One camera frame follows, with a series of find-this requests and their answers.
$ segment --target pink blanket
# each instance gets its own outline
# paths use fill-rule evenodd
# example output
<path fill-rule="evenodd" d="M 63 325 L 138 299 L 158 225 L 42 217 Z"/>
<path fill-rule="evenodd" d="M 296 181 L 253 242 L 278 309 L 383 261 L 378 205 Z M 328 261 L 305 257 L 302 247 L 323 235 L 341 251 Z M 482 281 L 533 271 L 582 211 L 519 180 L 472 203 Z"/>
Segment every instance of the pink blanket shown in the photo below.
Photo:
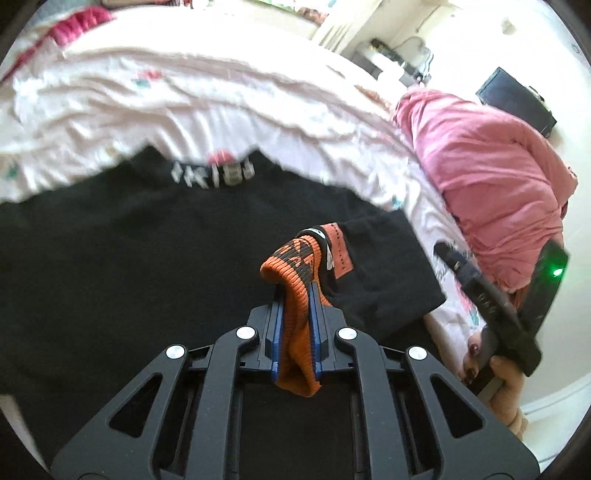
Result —
<path fill-rule="evenodd" d="M 411 90 L 394 119 L 482 271 L 506 291 L 527 285 L 548 239 L 563 244 L 576 175 L 522 120 L 453 95 Z"/>
<path fill-rule="evenodd" d="M 14 72 L 30 59 L 37 52 L 39 46 L 45 39 L 52 38 L 60 47 L 63 47 L 64 45 L 73 42 L 84 32 L 105 22 L 111 21 L 112 19 L 113 16 L 107 9 L 97 6 L 87 7 L 84 10 L 72 13 L 68 18 L 56 23 L 49 32 L 43 35 L 37 43 L 35 43 L 35 45 L 21 53 L 15 64 L 0 82 L 9 79 Z"/>

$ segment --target black gripper frame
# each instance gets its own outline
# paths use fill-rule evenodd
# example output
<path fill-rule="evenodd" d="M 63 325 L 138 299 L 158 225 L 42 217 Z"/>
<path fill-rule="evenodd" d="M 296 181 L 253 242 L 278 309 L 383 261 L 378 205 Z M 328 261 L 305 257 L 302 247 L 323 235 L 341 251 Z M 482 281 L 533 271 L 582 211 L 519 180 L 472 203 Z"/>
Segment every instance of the black gripper frame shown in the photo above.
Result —
<path fill-rule="evenodd" d="M 309 289 L 314 371 L 350 384 L 355 480 L 533 480 L 534 455 L 422 348 L 347 329 Z M 280 368 L 283 292 L 247 326 L 160 353 L 56 456 L 56 480 L 238 480 L 242 386 Z"/>

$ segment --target white bedsheet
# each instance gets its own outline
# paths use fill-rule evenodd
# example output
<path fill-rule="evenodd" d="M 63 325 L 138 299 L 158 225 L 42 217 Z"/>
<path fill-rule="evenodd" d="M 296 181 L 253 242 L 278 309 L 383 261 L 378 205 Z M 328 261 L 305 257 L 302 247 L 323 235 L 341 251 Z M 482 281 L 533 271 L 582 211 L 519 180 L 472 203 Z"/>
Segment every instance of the white bedsheet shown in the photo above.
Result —
<path fill-rule="evenodd" d="M 194 163 L 257 145 L 302 176 L 404 208 L 447 296 L 427 326 L 457 372 L 483 321 L 433 246 L 469 249 L 401 132 L 355 84 L 388 97 L 347 60 L 280 30 L 211 11 L 119 11 L 65 49 L 46 41 L 0 86 L 0 201 L 72 184 L 146 143 Z"/>

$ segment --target black garment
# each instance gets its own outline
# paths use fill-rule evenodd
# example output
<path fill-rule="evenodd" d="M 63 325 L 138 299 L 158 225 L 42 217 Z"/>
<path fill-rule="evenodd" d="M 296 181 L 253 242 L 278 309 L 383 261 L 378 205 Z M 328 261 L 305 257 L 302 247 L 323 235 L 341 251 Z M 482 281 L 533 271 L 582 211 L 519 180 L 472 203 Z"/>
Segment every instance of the black garment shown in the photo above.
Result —
<path fill-rule="evenodd" d="M 298 231 L 381 213 L 260 153 L 249 159 L 188 167 L 149 147 L 74 186 L 0 206 L 0 385 L 48 463 L 167 346 L 213 343 L 268 303 L 273 286 L 259 268 Z M 406 255 L 407 246 L 392 238 L 383 248 Z M 412 252 L 428 265 L 420 247 Z M 420 315 L 443 301 L 439 286 L 423 297 Z M 389 324 L 395 332 L 397 320 Z"/>
<path fill-rule="evenodd" d="M 445 301 L 413 227 L 400 210 L 315 226 L 323 258 L 329 247 L 334 268 L 319 268 L 322 293 L 343 310 L 347 323 L 382 342 Z M 339 275 L 339 263 L 347 264 Z M 396 328 L 392 329 L 392 320 Z"/>

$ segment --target human hand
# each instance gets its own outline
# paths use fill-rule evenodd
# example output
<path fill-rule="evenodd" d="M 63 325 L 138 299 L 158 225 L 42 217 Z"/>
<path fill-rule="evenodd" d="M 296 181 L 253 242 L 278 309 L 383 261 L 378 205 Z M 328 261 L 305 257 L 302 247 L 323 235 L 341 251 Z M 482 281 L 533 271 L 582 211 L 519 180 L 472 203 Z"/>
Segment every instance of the human hand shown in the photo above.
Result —
<path fill-rule="evenodd" d="M 478 375 L 476 356 L 481 347 L 480 333 L 468 339 L 468 352 L 459 372 L 459 377 L 465 384 L 470 384 Z M 514 361 L 503 356 L 493 356 L 489 364 L 495 376 L 504 383 L 487 406 L 504 425 L 521 437 L 527 426 L 527 420 L 519 410 L 519 398 L 525 384 L 525 375 Z"/>

